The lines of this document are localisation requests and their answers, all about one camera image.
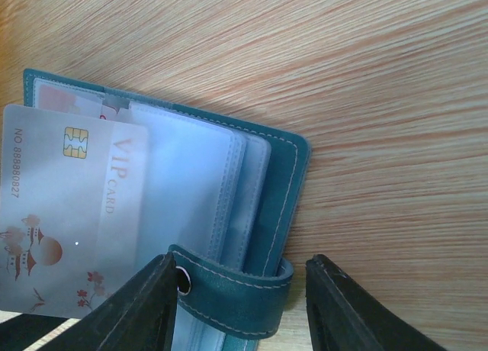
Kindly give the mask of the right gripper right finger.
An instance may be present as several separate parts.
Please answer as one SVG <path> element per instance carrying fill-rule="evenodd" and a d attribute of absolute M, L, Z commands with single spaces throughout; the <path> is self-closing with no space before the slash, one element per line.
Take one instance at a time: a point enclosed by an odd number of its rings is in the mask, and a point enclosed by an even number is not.
<path fill-rule="evenodd" d="M 443 350 L 384 307 L 323 254 L 306 262 L 314 350 Z"/>

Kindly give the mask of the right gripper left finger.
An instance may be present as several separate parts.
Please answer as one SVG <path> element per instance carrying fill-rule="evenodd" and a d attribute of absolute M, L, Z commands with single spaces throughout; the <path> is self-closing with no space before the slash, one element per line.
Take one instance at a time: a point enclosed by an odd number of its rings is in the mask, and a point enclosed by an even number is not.
<path fill-rule="evenodd" d="M 170 350 L 176 279 L 174 256 L 156 256 L 108 300 L 41 349 Z"/>

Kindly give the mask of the teal card holder wallet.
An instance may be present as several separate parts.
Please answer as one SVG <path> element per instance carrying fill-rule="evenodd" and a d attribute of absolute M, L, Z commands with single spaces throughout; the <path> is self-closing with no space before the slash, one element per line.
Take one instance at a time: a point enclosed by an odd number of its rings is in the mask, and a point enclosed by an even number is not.
<path fill-rule="evenodd" d="M 289 294 L 292 265 L 282 254 L 311 156 L 302 136 L 120 89 L 24 71 L 24 101 L 34 106 L 42 82 L 104 96 L 128 107 L 139 103 L 240 132 L 247 140 L 223 252 L 205 259 L 187 245 L 176 259 L 203 288 L 181 298 L 173 336 L 175 350 L 254 350 L 274 335 Z"/>

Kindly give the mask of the white floral VIP card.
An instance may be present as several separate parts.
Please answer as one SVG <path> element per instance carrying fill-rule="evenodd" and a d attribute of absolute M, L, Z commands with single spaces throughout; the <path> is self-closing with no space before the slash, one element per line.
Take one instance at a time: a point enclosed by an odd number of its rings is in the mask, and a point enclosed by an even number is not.
<path fill-rule="evenodd" d="M 135 272 L 145 127 L 9 105 L 1 308 L 83 318 Z"/>

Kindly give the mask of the red circle card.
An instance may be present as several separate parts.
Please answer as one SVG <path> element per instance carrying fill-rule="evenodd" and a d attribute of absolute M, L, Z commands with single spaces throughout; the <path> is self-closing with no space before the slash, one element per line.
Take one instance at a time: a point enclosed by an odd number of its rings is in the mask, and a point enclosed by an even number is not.
<path fill-rule="evenodd" d="M 37 107 L 43 110 L 79 114 L 114 121 L 117 110 L 103 105 L 99 100 L 84 98 L 50 85 L 38 89 Z"/>

